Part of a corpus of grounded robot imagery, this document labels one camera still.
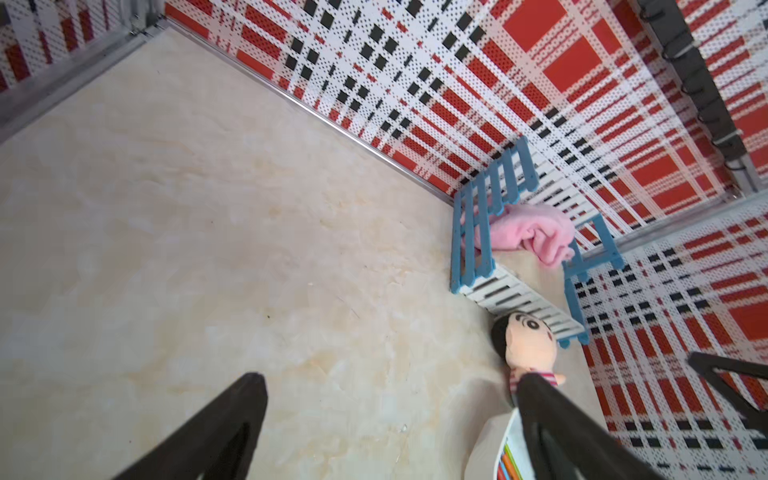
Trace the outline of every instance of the doll face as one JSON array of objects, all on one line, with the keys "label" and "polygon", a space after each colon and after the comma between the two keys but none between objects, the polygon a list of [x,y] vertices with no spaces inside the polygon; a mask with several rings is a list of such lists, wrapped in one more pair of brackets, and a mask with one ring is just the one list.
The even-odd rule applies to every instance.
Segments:
[{"label": "doll face", "polygon": [[546,323],[527,313],[513,312],[506,331],[505,358],[510,367],[552,370],[558,346]]}]

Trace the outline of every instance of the white container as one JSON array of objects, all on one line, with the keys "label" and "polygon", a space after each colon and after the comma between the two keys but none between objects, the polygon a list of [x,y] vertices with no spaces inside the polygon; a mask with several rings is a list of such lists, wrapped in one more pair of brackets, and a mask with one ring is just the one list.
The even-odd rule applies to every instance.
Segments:
[{"label": "white container", "polygon": [[467,461],[464,480],[496,480],[498,463],[505,444],[518,467],[520,479],[535,480],[518,409],[488,419]]}]

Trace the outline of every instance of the striped doll shirt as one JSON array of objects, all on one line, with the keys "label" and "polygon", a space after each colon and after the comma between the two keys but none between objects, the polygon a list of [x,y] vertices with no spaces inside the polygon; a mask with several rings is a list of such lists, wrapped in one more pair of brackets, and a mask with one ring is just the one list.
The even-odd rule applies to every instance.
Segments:
[{"label": "striped doll shirt", "polygon": [[[548,381],[550,385],[558,386],[558,381],[554,377],[554,373],[553,372],[537,372],[537,371],[534,371],[534,372],[528,372],[528,373],[538,373],[539,375],[544,377],[544,380]],[[520,382],[521,378],[522,378],[522,376],[517,377],[513,373],[510,373],[510,375],[509,375],[509,392],[512,395],[515,395],[517,393],[517,391],[518,391],[518,382]]]}]

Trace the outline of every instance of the doll head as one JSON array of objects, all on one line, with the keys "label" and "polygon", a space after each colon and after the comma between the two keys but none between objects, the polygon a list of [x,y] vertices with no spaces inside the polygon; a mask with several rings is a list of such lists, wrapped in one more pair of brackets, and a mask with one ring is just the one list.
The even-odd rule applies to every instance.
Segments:
[{"label": "doll head", "polygon": [[546,323],[523,312],[496,320],[491,338],[496,352],[511,369],[551,371],[558,354],[557,341]]}]

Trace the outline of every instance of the colored pencil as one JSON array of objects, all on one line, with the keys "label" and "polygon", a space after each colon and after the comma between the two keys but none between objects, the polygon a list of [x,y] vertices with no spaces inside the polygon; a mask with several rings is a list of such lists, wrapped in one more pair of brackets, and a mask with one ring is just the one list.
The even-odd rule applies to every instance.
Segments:
[{"label": "colored pencil", "polygon": [[512,461],[512,455],[509,455],[509,448],[507,448],[507,445],[504,445],[504,453],[502,454],[502,461],[504,462],[504,467],[507,469],[507,473],[509,473],[509,477],[511,480],[520,480],[520,472],[518,472],[517,467],[515,466],[515,463]]},{"label": "colored pencil", "polygon": [[504,480],[511,480],[509,478],[509,474],[507,472],[507,469],[504,468],[501,459],[498,461],[498,471],[501,472],[501,474],[504,476]]}]

